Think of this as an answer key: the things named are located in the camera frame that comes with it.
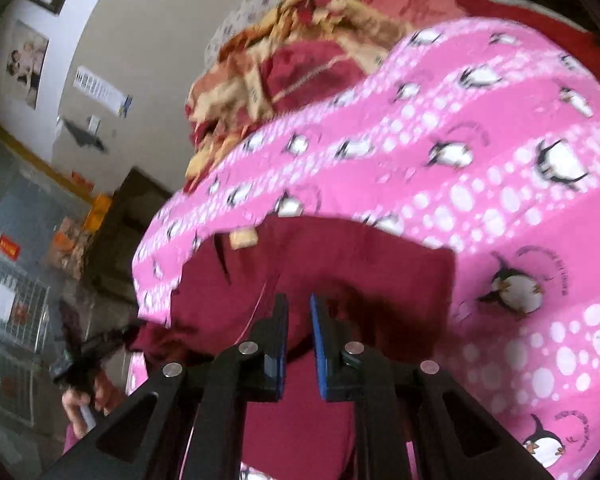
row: beige tag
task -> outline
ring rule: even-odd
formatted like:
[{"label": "beige tag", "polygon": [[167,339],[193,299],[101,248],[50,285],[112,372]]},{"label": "beige tag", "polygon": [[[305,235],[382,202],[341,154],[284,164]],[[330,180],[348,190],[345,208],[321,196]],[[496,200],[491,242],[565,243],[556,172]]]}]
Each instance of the beige tag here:
[{"label": "beige tag", "polygon": [[243,249],[258,243],[258,233],[253,227],[236,229],[229,233],[229,242],[232,249]]}]

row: metal rivet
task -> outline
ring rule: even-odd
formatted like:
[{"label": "metal rivet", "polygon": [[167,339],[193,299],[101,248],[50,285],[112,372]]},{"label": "metal rivet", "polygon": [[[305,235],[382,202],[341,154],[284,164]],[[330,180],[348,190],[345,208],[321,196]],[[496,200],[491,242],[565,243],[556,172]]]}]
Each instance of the metal rivet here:
[{"label": "metal rivet", "polygon": [[177,377],[182,373],[182,365],[180,363],[169,363],[164,365],[162,373],[165,377]]},{"label": "metal rivet", "polygon": [[258,344],[253,341],[245,341],[238,346],[238,352],[242,355],[252,355],[258,351]]},{"label": "metal rivet", "polygon": [[365,351],[365,346],[358,341],[349,341],[344,345],[344,351],[351,355],[360,355]]},{"label": "metal rivet", "polygon": [[420,370],[429,375],[435,375],[440,371],[440,365],[435,361],[423,361],[420,363]]}]

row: pink penguin bedsheet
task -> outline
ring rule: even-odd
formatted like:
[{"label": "pink penguin bedsheet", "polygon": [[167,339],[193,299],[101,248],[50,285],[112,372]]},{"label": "pink penguin bedsheet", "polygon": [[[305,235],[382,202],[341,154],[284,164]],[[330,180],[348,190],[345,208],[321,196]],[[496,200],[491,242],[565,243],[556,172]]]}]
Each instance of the pink penguin bedsheet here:
[{"label": "pink penguin bedsheet", "polygon": [[[140,314],[170,322],[182,264],[267,214],[352,218],[458,275],[435,356],[557,480],[600,449],[600,84],[519,23],[462,19],[252,135],[156,215],[133,261]],[[142,357],[130,389],[146,378]]]}]

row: hand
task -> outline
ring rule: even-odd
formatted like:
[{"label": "hand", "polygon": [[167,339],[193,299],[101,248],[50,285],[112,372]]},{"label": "hand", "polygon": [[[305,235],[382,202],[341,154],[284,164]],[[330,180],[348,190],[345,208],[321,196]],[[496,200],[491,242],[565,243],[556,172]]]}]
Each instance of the hand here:
[{"label": "hand", "polygon": [[[111,383],[104,372],[98,373],[94,390],[95,408],[98,411],[104,410],[105,415],[109,415],[125,399],[125,395]],[[69,389],[62,394],[62,406],[78,439],[84,437],[88,431],[80,414],[80,407],[87,406],[90,402],[90,396],[77,390]]]}]

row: white paper sign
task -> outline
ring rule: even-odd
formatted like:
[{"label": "white paper sign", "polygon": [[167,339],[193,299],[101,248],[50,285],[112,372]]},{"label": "white paper sign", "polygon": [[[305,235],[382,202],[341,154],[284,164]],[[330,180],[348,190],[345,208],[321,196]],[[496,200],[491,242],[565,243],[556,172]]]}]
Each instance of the white paper sign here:
[{"label": "white paper sign", "polygon": [[121,92],[83,66],[78,67],[75,72],[74,88],[105,105],[119,117],[126,117],[131,106],[130,95]]},{"label": "white paper sign", "polygon": [[16,291],[4,283],[0,284],[0,319],[8,322],[11,317],[11,309],[16,300]]}]

